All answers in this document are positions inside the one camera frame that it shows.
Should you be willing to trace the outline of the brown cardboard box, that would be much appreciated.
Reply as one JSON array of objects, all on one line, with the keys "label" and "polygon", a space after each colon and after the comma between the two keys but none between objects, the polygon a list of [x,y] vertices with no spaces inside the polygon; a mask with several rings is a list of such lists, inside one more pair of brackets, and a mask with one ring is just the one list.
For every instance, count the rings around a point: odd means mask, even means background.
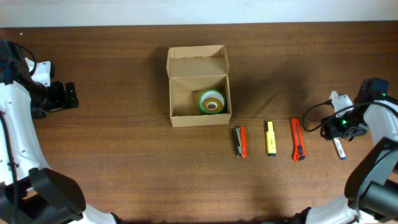
[{"label": "brown cardboard box", "polygon": [[[224,45],[171,47],[167,54],[170,121],[173,127],[229,124],[232,117],[229,60]],[[218,90],[226,97],[220,114],[203,114],[203,92]]]}]

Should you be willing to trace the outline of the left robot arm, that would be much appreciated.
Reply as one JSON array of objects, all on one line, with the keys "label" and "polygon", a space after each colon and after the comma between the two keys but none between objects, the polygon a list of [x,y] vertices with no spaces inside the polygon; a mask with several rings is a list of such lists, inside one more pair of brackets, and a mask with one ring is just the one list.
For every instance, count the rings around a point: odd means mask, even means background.
[{"label": "left robot arm", "polygon": [[33,120],[77,108],[72,82],[53,82],[54,65],[1,41],[1,220],[6,223],[121,223],[88,205],[75,180],[54,171]]}]

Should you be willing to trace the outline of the blue white marker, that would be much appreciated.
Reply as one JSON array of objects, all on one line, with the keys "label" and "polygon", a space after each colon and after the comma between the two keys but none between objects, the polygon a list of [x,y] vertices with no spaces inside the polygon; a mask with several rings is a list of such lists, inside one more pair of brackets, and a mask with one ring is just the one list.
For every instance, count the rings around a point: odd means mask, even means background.
[{"label": "blue white marker", "polygon": [[345,154],[345,152],[344,152],[344,150],[343,150],[343,146],[341,145],[340,140],[339,140],[338,138],[334,138],[334,139],[333,139],[333,142],[334,142],[334,144],[335,144],[336,151],[337,151],[337,153],[338,153],[340,159],[341,159],[341,160],[346,160],[346,154]]}]

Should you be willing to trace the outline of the yellow tape roll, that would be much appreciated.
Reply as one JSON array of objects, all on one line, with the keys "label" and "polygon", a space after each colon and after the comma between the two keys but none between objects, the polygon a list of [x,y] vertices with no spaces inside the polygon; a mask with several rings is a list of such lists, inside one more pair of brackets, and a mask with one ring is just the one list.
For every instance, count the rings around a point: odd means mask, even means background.
[{"label": "yellow tape roll", "polygon": [[223,110],[223,103],[217,98],[206,98],[201,106],[209,114],[220,113]]}]

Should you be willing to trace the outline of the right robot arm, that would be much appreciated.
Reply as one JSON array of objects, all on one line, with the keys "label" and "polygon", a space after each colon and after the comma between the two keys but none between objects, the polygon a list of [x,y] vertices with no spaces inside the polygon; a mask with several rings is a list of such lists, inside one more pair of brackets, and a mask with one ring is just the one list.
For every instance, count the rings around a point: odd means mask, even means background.
[{"label": "right robot arm", "polygon": [[308,207],[291,223],[384,223],[397,219],[397,183],[389,180],[397,172],[397,100],[387,94],[389,84],[380,78],[362,82],[358,95],[333,91],[324,101],[334,113],[316,127],[331,141],[352,141],[370,133],[373,148],[350,174],[342,196],[321,207]]}]

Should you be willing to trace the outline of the green tape roll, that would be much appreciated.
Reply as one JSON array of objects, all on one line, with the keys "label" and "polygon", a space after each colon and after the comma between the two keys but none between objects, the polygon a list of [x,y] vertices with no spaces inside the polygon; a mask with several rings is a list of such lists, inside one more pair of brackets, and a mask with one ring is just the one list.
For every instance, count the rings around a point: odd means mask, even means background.
[{"label": "green tape roll", "polygon": [[199,106],[203,114],[220,114],[226,107],[226,97],[218,90],[207,90],[200,96]]}]

